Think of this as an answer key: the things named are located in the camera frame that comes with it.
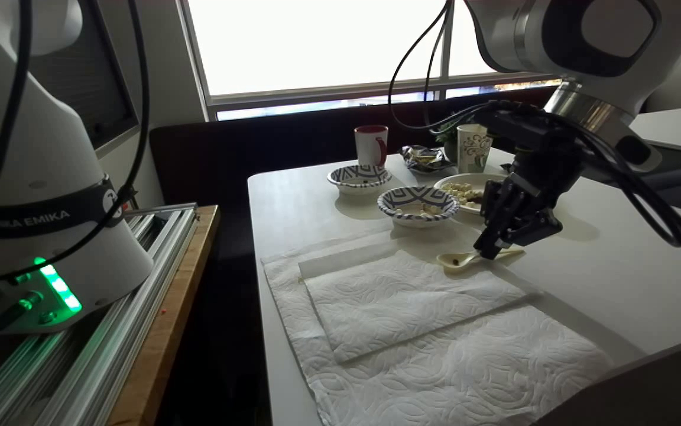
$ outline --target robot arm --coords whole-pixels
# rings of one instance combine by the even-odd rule
[[[490,67],[563,79],[544,109],[492,104],[473,113],[473,121],[515,144],[513,176],[492,186],[481,206],[487,229],[474,248],[494,258],[505,244],[531,244],[561,229],[554,206],[575,186],[584,161],[619,161],[613,177],[633,187],[637,177],[629,168],[640,173],[660,164],[660,155],[629,123],[681,57],[681,3],[462,3],[473,12]],[[658,196],[653,203],[666,212],[672,234],[676,233],[672,244],[681,247],[681,219]]]

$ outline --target white cloth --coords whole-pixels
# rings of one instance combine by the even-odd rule
[[[447,278],[389,240],[297,266],[338,363],[474,319],[526,295],[487,271]]]
[[[328,426],[531,424],[608,369],[593,343],[531,305],[338,363],[303,282],[303,271],[312,267],[301,267],[327,254],[338,254],[338,247],[261,266],[301,371]]]

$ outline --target plate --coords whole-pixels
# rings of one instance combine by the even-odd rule
[[[373,195],[389,182],[389,173],[380,166],[345,166],[327,177],[342,195]]]
[[[485,182],[501,182],[501,181],[504,181],[504,176],[458,173],[458,176],[449,176],[449,177],[436,181],[433,187],[452,195],[455,200],[461,213],[479,215]]]
[[[436,187],[395,187],[379,196],[379,209],[405,227],[433,227],[449,220],[458,203]]]

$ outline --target small bowl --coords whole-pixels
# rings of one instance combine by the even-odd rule
[[[327,181],[342,195],[373,195],[389,182],[389,173],[380,166],[336,168]]]
[[[490,176],[490,173],[458,173],[436,181],[433,187],[452,195],[458,203],[458,215],[479,215],[481,209],[481,195],[487,182],[504,182],[504,176]]]
[[[379,209],[401,227],[433,227],[449,220],[458,203],[436,187],[395,187],[379,196]]]

